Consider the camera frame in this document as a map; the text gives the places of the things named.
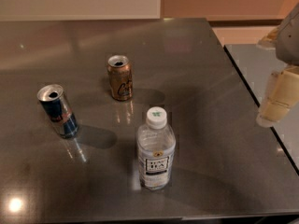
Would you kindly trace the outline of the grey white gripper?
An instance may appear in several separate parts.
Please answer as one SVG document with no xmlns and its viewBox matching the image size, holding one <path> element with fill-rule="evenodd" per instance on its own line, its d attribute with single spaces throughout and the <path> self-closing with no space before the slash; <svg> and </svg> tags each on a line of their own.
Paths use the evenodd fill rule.
<svg viewBox="0 0 299 224">
<path fill-rule="evenodd" d="M 276 48 L 277 58 L 292 64 L 280 72 L 273 71 L 268 79 L 256 118 L 260 126 L 268 128 L 280 122 L 299 102 L 299 3 L 257 46 Z"/>
</svg>

